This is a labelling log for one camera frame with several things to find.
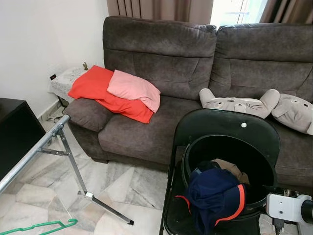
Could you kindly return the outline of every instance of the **brown curtain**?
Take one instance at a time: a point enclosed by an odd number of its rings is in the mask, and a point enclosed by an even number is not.
[[[312,0],[268,0],[261,23],[308,23],[313,21]]]
[[[107,0],[110,16],[209,24],[213,0]]]

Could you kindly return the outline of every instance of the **black bucket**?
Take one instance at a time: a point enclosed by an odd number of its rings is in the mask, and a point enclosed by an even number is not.
[[[191,172],[202,161],[222,159],[237,165],[249,177],[245,210],[234,220],[258,216],[266,204],[268,192],[263,186],[276,186],[276,172],[268,160],[252,145],[225,135],[205,135],[187,146],[182,159],[182,177],[188,186]]]

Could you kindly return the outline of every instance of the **brown cloth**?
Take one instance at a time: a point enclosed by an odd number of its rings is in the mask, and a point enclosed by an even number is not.
[[[235,164],[229,163],[227,161],[224,161],[218,158],[212,160],[212,162],[216,162],[220,166],[221,169],[230,171],[239,180],[240,183],[245,183],[245,184],[250,185],[247,174],[244,172],[241,172]]]

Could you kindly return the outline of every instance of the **small figurine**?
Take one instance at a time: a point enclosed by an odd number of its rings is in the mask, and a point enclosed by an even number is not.
[[[83,66],[84,66],[84,70],[88,70],[86,62],[83,63]]]

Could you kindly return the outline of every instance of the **green hanger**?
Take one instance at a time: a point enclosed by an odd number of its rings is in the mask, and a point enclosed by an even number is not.
[[[73,225],[77,224],[78,220],[77,219],[69,219],[68,222],[71,222],[71,223],[69,223],[68,225],[64,225],[61,221],[53,221],[53,222],[47,222],[47,223],[42,223],[42,224],[35,224],[35,225],[31,226],[31,227],[24,228],[24,229],[22,229],[22,228],[12,229],[12,230],[0,233],[0,235],[10,234],[10,233],[18,232],[18,231],[22,231],[23,232],[23,231],[31,230],[31,229],[34,229],[34,228],[37,228],[37,227],[46,226],[46,225],[52,225],[52,224],[59,224],[60,225],[60,227],[57,228],[57,229],[53,229],[51,231],[45,232],[43,234],[40,234],[40,235],[46,235],[46,234],[50,234],[50,233],[59,231],[61,229],[65,229],[67,227],[73,226]]]

